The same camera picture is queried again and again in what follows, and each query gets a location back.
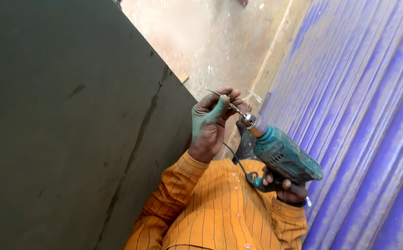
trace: drill handle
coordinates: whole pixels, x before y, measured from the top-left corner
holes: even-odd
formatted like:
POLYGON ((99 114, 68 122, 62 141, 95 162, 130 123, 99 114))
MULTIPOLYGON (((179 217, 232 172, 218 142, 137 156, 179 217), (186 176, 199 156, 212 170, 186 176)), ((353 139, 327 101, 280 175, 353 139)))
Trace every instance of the drill handle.
POLYGON ((246 180, 250 185, 254 186, 255 189, 263 193, 283 190, 282 186, 283 180, 275 179, 272 183, 265 186, 263 185, 263 178, 258 177, 257 172, 251 172, 246 174, 246 180))

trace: man's left hand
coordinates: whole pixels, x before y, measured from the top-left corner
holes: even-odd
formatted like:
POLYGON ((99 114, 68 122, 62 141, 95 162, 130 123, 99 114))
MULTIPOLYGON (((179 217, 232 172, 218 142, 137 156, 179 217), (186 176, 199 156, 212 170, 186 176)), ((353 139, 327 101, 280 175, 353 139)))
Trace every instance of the man's left hand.
POLYGON ((226 120, 236 113, 229 104, 243 103, 240 91, 232 87, 211 93, 192 108, 192 144, 189 155, 196 161, 209 163, 220 151, 225 139, 226 120))

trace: shirt sleeve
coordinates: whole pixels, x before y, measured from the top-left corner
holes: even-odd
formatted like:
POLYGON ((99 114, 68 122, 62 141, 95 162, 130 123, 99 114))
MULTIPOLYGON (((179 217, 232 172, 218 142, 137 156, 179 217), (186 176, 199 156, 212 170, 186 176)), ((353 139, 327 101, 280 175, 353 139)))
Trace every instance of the shirt sleeve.
POLYGON ((153 192, 136 219, 125 250, 161 249, 163 235, 178 217, 208 164, 195 161, 187 151, 161 175, 153 192))
POLYGON ((290 206, 272 198, 275 232, 283 249, 302 249, 300 236, 306 233, 306 217, 303 207, 290 206))

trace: painted panel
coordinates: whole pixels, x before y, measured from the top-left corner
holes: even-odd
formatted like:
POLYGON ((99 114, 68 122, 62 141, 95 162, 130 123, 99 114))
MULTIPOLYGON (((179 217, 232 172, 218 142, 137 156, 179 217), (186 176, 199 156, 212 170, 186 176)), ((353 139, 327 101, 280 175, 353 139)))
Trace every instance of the painted panel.
POLYGON ((0 1, 0 250, 122 249, 194 104, 112 1, 0 1))
POLYGON ((313 1, 263 119, 324 171, 305 249, 403 249, 403 0, 313 1))

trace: man's right hand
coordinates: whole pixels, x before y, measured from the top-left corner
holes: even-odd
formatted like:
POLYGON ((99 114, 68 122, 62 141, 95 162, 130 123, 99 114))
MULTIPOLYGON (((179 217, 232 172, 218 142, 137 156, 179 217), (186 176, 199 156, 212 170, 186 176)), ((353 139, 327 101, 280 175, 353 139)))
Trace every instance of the man's right hand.
POLYGON ((238 89, 227 87, 217 92, 222 95, 211 93, 192 108, 192 144, 188 153, 202 163, 209 163, 223 145, 226 120, 236 113, 229 104, 243 103, 238 89))
MULTIPOLYGON (((263 169, 263 185, 267 186, 274 181, 274 177, 272 175, 272 171, 265 166, 263 169)), ((306 196, 308 195, 308 191, 305 188, 305 184, 296 185, 293 184, 290 180, 285 179, 282 182, 283 190, 276 191, 278 199, 282 202, 288 204, 302 203, 306 196)))

